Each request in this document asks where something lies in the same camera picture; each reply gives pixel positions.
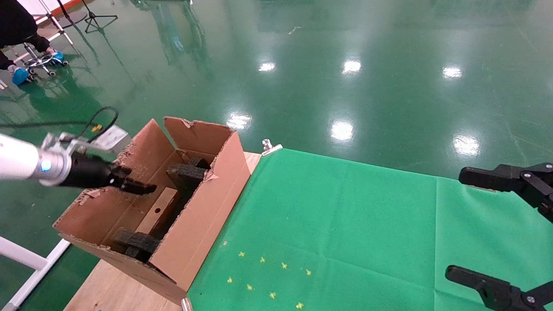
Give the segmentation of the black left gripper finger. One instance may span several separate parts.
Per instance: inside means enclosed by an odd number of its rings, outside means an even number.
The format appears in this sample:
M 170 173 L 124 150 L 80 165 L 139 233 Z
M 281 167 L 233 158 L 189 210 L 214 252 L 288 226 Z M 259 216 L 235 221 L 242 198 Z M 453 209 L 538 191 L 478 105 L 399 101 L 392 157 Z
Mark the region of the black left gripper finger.
M 135 195 L 147 195 L 156 191 L 157 185 L 142 183 L 132 178 L 126 178 L 121 183 L 121 191 Z

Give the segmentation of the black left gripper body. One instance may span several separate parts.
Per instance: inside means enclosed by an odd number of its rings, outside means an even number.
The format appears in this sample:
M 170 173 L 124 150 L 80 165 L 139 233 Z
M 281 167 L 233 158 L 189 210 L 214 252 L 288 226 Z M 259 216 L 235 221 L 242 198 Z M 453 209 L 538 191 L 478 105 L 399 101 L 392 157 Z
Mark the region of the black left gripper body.
M 122 167 L 115 162 L 108 162 L 96 155 L 74 153 L 70 157 L 69 173 L 60 187 L 74 188 L 102 188 L 116 187 L 124 189 L 130 187 L 128 180 L 131 169 Z

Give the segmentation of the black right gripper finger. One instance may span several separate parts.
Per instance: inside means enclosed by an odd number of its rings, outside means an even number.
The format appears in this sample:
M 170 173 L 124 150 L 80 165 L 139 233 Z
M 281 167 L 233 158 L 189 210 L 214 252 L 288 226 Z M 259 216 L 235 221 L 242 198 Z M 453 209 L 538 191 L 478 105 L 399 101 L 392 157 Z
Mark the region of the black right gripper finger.
M 553 222 L 553 165 L 541 163 L 531 167 L 498 165 L 488 171 L 464 167 L 458 180 L 468 186 L 500 192 L 514 192 L 528 205 Z
M 485 307 L 493 311 L 544 311 L 553 301 L 552 281 L 524 292 L 507 281 L 455 265 L 446 268 L 445 277 L 477 291 Z

